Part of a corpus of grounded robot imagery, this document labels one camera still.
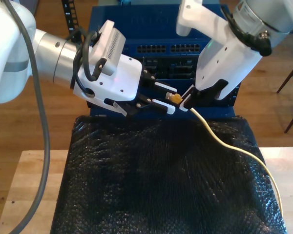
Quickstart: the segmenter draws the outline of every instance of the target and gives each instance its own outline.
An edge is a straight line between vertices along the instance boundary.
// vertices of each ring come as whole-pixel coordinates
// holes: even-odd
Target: screw
[[[270,34],[269,34],[269,32],[266,30],[266,31],[260,33],[260,34],[258,35],[258,37],[259,37],[260,39],[269,39],[269,38],[270,38]]]

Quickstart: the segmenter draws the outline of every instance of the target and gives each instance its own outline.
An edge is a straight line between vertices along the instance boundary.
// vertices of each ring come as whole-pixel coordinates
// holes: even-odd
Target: metal rack
[[[74,29],[79,27],[74,0],[62,0],[62,5],[68,31],[71,33]],[[82,35],[80,32],[73,36],[72,42],[78,44],[82,42]]]

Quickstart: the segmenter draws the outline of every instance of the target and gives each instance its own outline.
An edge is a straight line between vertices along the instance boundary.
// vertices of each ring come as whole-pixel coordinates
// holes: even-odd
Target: black bubble wrap
[[[262,155],[246,120],[209,121]],[[287,233],[269,177],[199,120],[76,120],[52,234]]]

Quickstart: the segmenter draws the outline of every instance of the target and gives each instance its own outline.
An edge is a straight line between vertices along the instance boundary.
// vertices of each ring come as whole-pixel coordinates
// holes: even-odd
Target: white mounting plate
[[[81,67],[78,72],[81,83],[84,87],[90,88],[95,93],[95,97],[88,97],[77,84],[74,86],[74,94],[95,105],[119,112],[115,107],[105,104],[104,100],[106,98],[114,101],[133,100],[137,95],[141,71],[142,64],[126,55],[121,55],[117,70],[113,75],[108,76],[101,73],[99,78],[93,82],[86,78],[84,69]]]

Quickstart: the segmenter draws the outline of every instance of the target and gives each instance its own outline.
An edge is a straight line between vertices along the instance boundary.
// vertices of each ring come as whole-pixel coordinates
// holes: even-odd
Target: black cable
[[[82,28],[82,27],[78,27],[78,28],[75,28],[67,38],[65,38],[65,40],[72,40],[72,38],[77,34],[77,33],[81,33],[84,37],[84,40],[86,39],[88,33]]]
[[[87,33],[82,27],[74,29],[74,31],[71,32],[71,34],[66,38],[66,40],[72,39],[72,37],[78,33],[81,32],[82,35],[84,36],[84,42],[83,44],[78,48],[76,55],[74,57],[73,61],[73,78],[72,81],[76,81],[78,84],[79,88],[85,93],[85,94],[94,94],[93,91],[89,88],[85,88],[82,82],[80,81],[80,78],[78,76],[78,71],[81,66],[81,64],[84,65],[84,73],[85,76],[89,81],[96,81],[97,78],[92,76],[90,73],[90,68],[89,68],[89,47],[91,43],[96,44],[100,38],[100,34],[97,32],[90,32]]]
[[[79,47],[76,52],[76,55],[74,57],[74,61],[73,61],[73,79],[75,79],[76,83],[78,84],[78,86],[80,87],[80,89],[84,93],[92,94],[92,92],[89,89],[87,89],[83,86],[83,84],[81,83],[79,76],[78,76],[78,71],[80,68],[80,61],[81,61],[82,57],[83,57],[83,50],[82,50],[82,47]]]
[[[39,114],[40,114],[40,119],[42,124],[42,131],[43,131],[43,139],[44,139],[44,160],[43,160],[42,176],[41,176],[36,197],[31,207],[29,208],[27,214],[23,218],[23,220],[10,232],[11,234],[19,234],[26,227],[28,222],[33,217],[42,199],[45,185],[47,183],[49,165],[50,165],[50,137],[49,137],[47,117],[46,117],[44,106],[43,106],[42,93],[41,93],[40,84],[39,84],[39,75],[38,75],[37,63],[35,58],[35,52],[33,49],[33,45],[31,43],[31,39],[29,37],[29,34],[22,20],[20,19],[19,15],[16,13],[10,1],[9,0],[2,0],[2,1],[6,5],[7,9],[10,11],[12,18],[17,24],[26,43],[26,47],[27,47],[29,59],[30,59],[30,64],[31,64],[32,72],[33,72],[34,87],[35,87],[37,105],[39,109]]]
[[[97,32],[90,32],[83,43],[83,65],[84,65],[84,74],[89,81],[96,81],[98,78],[93,76],[90,73],[89,68],[89,47],[92,41],[97,38]]]

